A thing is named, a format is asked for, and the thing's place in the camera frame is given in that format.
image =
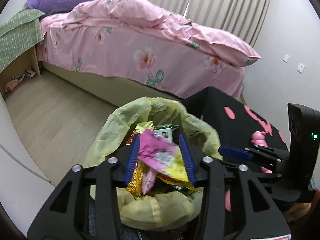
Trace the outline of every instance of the wooden floor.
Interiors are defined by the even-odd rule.
[[[86,153],[115,106],[42,69],[5,98],[30,156],[56,186]]]

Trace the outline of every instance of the wall outlet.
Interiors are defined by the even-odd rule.
[[[287,63],[287,62],[288,62],[289,57],[290,57],[289,55],[285,55],[285,56],[284,56],[284,58],[283,58],[283,61],[284,61],[285,63]]]
[[[297,68],[297,71],[302,74],[302,72],[304,71],[304,68],[305,68],[305,67],[306,67],[305,65],[303,65],[302,63],[300,63],[299,66],[298,66],[298,68]]]

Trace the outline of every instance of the white door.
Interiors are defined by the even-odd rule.
[[[33,161],[22,144],[8,112],[8,108],[0,95],[0,148],[23,167],[32,170],[38,176],[48,178]]]
[[[0,202],[25,236],[53,190],[49,182],[19,165],[0,149]]]

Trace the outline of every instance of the silver bolt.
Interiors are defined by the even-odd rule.
[[[202,158],[205,163],[212,163],[213,159],[210,156],[205,156]]]
[[[241,165],[239,165],[239,170],[241,170],[241,171],[247,171],[247,170],[248,170],[248,166],[247,166],[247,165],[244,165],[244,164],[241,164]]]
[[[78,172],[81,170],[81,166],[79,164],[77,164],[77,165],[74,165],[71,169],[73,172]]]
[[[117,162],[118,162],[118,159],[116,157],[111,157],[108,159],[108,163],[115,164]]]

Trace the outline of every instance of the sneaker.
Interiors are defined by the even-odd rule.
[[[23,75],[15,75],[13,76],[12,80],[18,79],[19,83],[24,79],[24,74]]]
[[[36,73],[31,68],[27,68],[25,74],[30,78],[32,78],[36,75]]]

